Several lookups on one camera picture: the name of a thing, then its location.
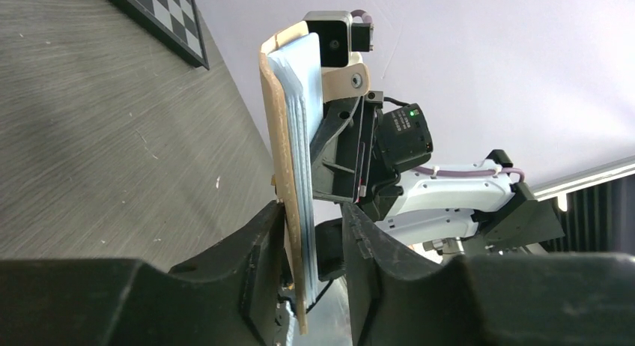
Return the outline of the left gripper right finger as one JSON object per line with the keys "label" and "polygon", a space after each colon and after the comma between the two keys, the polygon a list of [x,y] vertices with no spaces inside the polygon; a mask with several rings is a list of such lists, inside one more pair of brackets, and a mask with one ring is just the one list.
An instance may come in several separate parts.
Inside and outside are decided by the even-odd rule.
{"label": "left gripper right finger", "polygon": [[632,345],[634,257],[457,256],[436,264],[346,204],[355,345]]}

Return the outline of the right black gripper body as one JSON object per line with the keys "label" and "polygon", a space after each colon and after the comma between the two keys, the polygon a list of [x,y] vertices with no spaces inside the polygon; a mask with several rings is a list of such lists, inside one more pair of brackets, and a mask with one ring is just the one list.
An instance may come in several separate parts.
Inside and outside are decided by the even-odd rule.
{"label": "right black gripper body", "polygon": [[371,112],[371,136],[362,138],[366,159],[359,194],[377,195],[383,188],[395,185],[402,172],[429,161],[434,143],[418,103],[370,91],[362,105]]}

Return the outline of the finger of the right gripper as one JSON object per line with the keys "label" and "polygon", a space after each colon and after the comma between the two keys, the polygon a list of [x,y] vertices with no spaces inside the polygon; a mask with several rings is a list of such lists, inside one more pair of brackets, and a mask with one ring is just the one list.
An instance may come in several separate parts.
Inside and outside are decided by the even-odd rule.
{"label": "finger of the right gripper", "polygon": [[363,97],[332,100],[310,144],[313,197],[353,203],[359,195]]}

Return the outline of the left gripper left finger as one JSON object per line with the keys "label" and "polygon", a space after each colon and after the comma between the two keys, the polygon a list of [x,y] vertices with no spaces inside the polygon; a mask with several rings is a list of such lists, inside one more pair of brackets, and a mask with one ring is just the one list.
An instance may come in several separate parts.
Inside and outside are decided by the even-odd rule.
{"label": "left gripper left finger", "polygon": [[285,209],[170,269],[131,258],[1,263],[3,345],[272,345]]}

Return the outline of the beige leather card holder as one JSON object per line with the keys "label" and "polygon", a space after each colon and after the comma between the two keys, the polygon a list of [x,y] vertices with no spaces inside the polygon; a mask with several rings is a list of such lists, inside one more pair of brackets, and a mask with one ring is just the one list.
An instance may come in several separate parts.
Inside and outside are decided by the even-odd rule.
{"label": "beige leather card holder", "polygon": [[286,209],[287,254],[296,292],[300,334],[308,330],[317,299],[318,266],[310,142],[323,119],[323,103],[365,96],[368,68],[359,54],[343,67],[322,68],[319,37],[300,21],[263,42],[261,88],[274,161],[276,197]]}

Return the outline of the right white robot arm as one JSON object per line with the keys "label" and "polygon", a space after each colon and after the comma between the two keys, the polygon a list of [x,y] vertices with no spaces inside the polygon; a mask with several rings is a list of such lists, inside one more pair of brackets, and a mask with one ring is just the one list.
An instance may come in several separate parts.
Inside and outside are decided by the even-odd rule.
{"label": "right white robot arm", "polygon": [[326,102],[312,140],[312,187],[318,200],[358,207],[405,245],[439,254],[453,241],[477,252],[505,252],[563,236],[553,207],[539,201],[508,154],[434,165],[422,108],[387,101],[379,91]]}

